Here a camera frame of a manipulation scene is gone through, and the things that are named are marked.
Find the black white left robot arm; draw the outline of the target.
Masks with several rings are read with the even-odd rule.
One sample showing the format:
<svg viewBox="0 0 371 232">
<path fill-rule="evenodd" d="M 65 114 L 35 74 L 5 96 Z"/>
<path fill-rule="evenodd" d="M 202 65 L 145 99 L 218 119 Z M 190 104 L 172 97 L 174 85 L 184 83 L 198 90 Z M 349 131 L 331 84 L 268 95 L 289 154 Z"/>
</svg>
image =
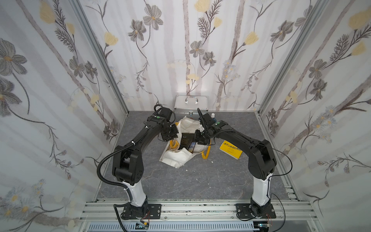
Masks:
<svg viewBox="0 0 371 232">
<path fill-rule="evenodd" d="M 141 214 L 146 213 L 148 208 L 148 197 L 141 184 L 144 174 L 143 152 L 158 135 L 161 135 L 164 142 L 177 137 L 178 129 L 172 119 L 174 116 L 169 108 L 155 109 L 130 142 L 115 148 L 112 175 L 127 191 L 131 208 Z"/>
</svg>

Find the Animal Farm blue book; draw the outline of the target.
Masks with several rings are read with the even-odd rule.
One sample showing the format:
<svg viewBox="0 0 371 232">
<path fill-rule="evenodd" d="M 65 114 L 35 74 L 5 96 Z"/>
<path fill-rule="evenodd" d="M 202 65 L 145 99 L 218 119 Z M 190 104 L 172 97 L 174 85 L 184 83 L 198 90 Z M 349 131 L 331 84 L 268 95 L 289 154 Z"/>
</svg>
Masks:
<svg viewBox="0 0 371 232">
<path fill-rule="evenodd" d="M 195 146 L 196 146 L 196 142 L 191 142 L 191 144 L 187 148 L 188 152 L 193 153 Z"/>
</svg>

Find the yellow paperback book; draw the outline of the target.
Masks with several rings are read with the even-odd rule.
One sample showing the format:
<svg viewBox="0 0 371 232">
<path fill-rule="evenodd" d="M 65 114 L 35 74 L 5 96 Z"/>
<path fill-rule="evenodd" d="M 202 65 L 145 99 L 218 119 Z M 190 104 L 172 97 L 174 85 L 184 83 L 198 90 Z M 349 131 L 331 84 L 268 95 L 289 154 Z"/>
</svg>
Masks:
<svg viewBox="0 0 371 232">
<path fill-rule="evenodd" d="M 223 143 L 219 147 L 219 150 L 221 150 L 222 152 L 226 153 L 227 155 L 235 158 L 236 160 L 238 160 L 243 153 L 242 150 L 240 150 L 238 147 L 234 146 L 232 143 L 230 143 L 226 140 L 223 141 Z"/>
</svg>

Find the white canvas bag yellow handles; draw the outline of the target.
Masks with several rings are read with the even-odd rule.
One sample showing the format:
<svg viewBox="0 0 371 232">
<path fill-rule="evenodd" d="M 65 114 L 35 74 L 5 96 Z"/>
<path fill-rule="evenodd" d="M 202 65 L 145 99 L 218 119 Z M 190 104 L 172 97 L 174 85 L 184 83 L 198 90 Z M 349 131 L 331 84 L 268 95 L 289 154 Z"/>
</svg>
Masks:
<svg viewBox="0 0 371 232">
<path fill-rule="evenodd" d="M 196 131 L 204 130 L 201 123 L 184 117 L 175 125 L 178 129 L 177 137 L 167 143 L 159 161 L 178 169 L 197 155 L 201 155 L 205 160 L 208 159 L 211 146 L 201 145 L 195 140 Z"/>
</svg>

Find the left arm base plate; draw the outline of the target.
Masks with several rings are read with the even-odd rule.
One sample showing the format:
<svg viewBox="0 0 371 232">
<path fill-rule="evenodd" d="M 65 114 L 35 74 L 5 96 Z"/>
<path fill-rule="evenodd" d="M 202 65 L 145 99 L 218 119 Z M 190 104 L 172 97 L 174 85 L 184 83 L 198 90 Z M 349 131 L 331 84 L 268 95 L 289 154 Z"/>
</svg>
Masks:
<svg viewBox="0 0 371 232">
<path fill-rule="evenodd" d="M 131 204 L 125 205 L 120 217 L 123 220 L 129 219 L 160 219 L 161 204 L 144 204 L 141 207 L 132 206 Z"/>
</svg>

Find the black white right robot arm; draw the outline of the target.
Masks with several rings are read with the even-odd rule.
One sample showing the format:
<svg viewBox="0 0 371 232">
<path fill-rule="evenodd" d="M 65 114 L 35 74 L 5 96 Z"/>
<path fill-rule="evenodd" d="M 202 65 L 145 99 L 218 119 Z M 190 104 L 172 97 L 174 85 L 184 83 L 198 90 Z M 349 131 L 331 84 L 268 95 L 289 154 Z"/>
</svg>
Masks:
<svg viewBox="0 0 371 232">
<path fill-rule="evenodd" d="M 248 156 L 248 170 L 254 177 L 251 197 L 251 210 L 255 215 L 265 212 L 271 205 L 269 197 L 270 180 L 277 161 L 268 140 L 256 140 L 235 130 L 225 121 L 215 121 L 208 113 L 197 109 L 203 131 L 196 130 L 195 141 L 200 145 L 210 145 L 211 140 L 220 138 L 231 143 Z"/>
</svg>

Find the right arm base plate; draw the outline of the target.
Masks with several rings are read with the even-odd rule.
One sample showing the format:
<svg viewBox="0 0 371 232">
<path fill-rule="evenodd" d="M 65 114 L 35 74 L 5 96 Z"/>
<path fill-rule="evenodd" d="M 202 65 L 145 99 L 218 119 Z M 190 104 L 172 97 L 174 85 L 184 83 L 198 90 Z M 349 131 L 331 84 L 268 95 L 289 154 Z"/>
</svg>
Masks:
<svg viewBox="0 0 371 232">
<path fill-rule="evenodd" d="M 270 202 L 264 206 L 259 206 L 256 203 L 236 204 L 235 206 L 237 210 L 236 216 L 241 220 L 276 218 L 275 210 Z"/>
</svg>

